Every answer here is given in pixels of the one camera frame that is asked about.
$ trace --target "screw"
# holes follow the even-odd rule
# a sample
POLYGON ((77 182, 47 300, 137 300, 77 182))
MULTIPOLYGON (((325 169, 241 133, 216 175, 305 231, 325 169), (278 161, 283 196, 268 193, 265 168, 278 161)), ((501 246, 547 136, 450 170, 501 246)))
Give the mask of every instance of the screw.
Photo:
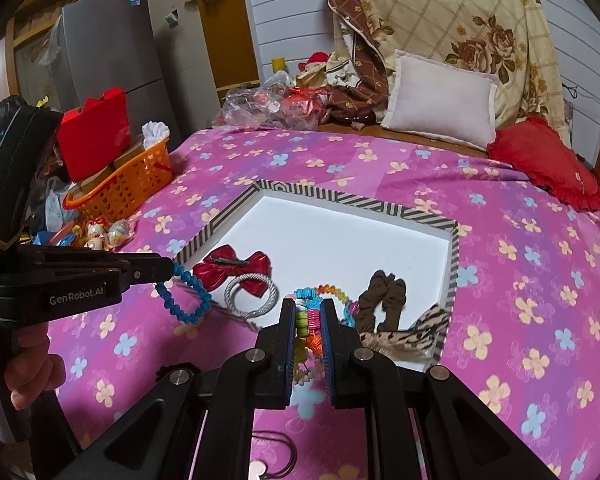
POLYGON ((261 350, 260 348, 250 348, 244 356, 247 358, 247 361, 257 363, 264 359, 265 353, 264 350, 261 350))
POLYGON ((184 384, 189 380, 189 372, 186 370, 174 370, 169 375, 169 380, 173 384, 184 384))
POLYGON ((446 381, 450 375, 449 370, 447 370, 442 365, 433 366, 429 370, 429 373, 431 374, 431 377, 433 377, 437 381, 446 381))
POLYGON ((359 361, 369 361, 374 356, 374 351, 371 348, 356 348, 353 351, 353 355, 359 361))

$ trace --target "red pillow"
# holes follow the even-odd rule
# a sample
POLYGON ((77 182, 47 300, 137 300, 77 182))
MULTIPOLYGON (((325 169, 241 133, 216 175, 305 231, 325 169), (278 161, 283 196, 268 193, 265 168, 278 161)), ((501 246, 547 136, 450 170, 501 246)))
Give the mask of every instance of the red pillow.
POLYGON ((523 171, 533 184, 576 211, 600 209, 600 186, 595 177, 544 120, 528 118, 497 131, 487 152, 493 160, 523 171))

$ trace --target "silver hair tie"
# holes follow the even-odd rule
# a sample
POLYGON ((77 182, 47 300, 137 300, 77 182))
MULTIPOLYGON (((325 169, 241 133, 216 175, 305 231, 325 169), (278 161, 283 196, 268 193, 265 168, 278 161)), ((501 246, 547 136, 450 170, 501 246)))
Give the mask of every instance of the silver hair tie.
POLYGON ((224 290, 224 304, 227 307, 227 310, 230 310, 235 316, 241 317, 243 319, 250 319, 252 317, 260 317, 269 313, 271 309, 278 302, 278 288, 271 281, 269 276, 265 274, 258 274, 257 272, 250 272, 249 274, 241 274, 240 276, 236 276, 232 279, 229 284, 226 286, 224 290), (263 306, 261 306, 258 310, 251 310, 249 312, 245 312, 243 310, 239 310, 235 306, 234 298, 232 296, 232 291, 236 285, 244 280, 258 280, 259 282, 264 282, 269 289, 269 297, 263 306))

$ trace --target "brown scrunchie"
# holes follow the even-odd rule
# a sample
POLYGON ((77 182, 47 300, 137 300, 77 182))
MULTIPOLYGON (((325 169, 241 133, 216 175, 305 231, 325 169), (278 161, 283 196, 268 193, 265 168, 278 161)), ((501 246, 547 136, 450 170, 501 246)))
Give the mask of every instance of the brown scrunchie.
POLYGON ((378 324, 378 332, 395 332, 400 323, 400 313, 407 303, 407 285, 404 280, 395 280, 388 285, 388 291, 382 300, 382 310, 386 312, 384 322, 378 324))
POLYGON ((373 332, 376 328, 374 310, 388 291, 388 283, 395 278, 394 274, 385 275, 384 270, 376 270, 369 281, 368 289, 358 298, 359 308, 354 318, 358 332, 373 332))

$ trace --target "orange basket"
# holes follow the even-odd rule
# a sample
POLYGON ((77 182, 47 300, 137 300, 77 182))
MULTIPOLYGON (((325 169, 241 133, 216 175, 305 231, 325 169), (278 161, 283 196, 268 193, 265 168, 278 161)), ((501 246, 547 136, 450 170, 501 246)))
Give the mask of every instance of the orange basket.
POLYGON ((77 209, 85 220, 103 216, 109 222, 128 218, 146 199, 171 181, 167 140, 144 150, 118 168, 95 189, 73 199, 67 193, 62 201, 65 209, 77 209))

